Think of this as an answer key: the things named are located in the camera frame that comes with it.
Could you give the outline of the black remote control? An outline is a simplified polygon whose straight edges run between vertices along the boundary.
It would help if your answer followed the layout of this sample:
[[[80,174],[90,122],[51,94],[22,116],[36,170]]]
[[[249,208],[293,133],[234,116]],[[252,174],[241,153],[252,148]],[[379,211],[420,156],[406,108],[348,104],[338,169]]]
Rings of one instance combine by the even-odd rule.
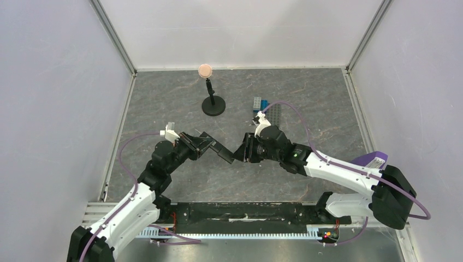
[[[227,163],[232,164],[234,161],[233,158],[233,152],[227,149],[225,146],[223,146],[221,143],[218,141],[214,141],[211,145],[210,148],[217,153],[217,155],[225,160]]]

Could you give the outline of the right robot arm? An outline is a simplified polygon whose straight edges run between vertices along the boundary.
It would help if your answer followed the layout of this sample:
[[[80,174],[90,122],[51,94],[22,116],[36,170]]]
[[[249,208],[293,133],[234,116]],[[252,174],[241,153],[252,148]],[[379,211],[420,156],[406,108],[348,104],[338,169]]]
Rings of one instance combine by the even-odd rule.
[[[291,142],[276,126],[265,127],[258,134],[246,133],[233,158],[249,163],[272,160],[291,174],[320,178],[353,190],[352,194],[322,195],[315,214],[323,223],[335,217],[372,216],[400,230],[411,218],[417,194],[395,166],[368,168],[332,159],[307,145]]]

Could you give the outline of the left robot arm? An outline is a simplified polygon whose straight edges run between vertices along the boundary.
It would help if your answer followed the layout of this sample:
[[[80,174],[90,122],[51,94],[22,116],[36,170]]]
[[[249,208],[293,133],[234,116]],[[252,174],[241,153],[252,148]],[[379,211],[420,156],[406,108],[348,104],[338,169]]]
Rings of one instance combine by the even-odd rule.
[[[135,237],[154,222],[171,217],[170,199],[162,194],[172,182],[171,174],[186,160],[197,160],[215,140],[202,133],[162,131],[151,160],[134,181],[129,193],[89,228],[77,227],[70,238],[67,261],[115,261]]]

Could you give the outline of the black stand with pink disc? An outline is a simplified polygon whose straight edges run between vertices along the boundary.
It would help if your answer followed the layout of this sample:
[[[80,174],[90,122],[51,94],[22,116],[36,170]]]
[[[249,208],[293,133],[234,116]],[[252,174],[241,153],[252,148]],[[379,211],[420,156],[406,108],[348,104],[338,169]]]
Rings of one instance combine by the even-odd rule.
[[[203,113],[208,116],[218,116],[225,111],[226,103],[220,96],[216,96],[212,88],[210,77],[212,76],[212,67],[208,64],[202,64],[198,68],[198,73],[201,78],[206,81],[206,88],[209,96],[205,98],[201,104]]]

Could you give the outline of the dark grey lego baseplate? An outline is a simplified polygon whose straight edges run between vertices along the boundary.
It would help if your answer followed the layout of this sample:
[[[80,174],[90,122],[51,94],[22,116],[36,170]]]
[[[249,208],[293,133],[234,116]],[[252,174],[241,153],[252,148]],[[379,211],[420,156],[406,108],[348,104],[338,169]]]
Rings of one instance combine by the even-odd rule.
[[[266,110],[266,119],[277,127],[281,127],[281,104],[275,104]]]

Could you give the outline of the blue lego brick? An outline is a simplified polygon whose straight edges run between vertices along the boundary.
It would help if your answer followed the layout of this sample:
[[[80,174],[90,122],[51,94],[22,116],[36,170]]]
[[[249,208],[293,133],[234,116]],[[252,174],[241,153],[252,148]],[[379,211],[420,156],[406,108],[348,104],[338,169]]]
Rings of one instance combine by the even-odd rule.
[[[268,104],[269,103],[268,103],[267,100],[265,100],[265,99],[261,100],[261,102],[260,102],[260,110],[265,111],[265,108],[268,106]]]

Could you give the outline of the light grey lego brick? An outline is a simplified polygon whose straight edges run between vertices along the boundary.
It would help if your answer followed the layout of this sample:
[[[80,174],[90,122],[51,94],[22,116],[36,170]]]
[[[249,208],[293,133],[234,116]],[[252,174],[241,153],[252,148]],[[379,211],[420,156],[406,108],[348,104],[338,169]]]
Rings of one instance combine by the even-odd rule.
[[[253,99],[253,112],[258,113],[262,107],[262,98],[261,97],[254,97]]]

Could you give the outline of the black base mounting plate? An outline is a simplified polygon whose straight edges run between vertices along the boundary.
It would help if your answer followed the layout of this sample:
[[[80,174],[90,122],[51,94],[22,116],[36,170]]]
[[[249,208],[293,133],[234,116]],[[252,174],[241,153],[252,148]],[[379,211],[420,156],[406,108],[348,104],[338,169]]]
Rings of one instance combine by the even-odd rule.
[[[307,225],[350,225],[316,202],[178,202],[161,210],[156,224],[172,224],[177,234],[305,233]]]

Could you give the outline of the purple box device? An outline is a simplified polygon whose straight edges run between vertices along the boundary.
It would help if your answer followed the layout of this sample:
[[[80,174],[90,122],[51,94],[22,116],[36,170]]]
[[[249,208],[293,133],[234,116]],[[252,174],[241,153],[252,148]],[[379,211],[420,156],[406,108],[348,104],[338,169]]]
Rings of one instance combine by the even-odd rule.
[[[367,168],[382,169],[388,160],[388,155],[381,151],[374,151],[354,158],[351,163]]]

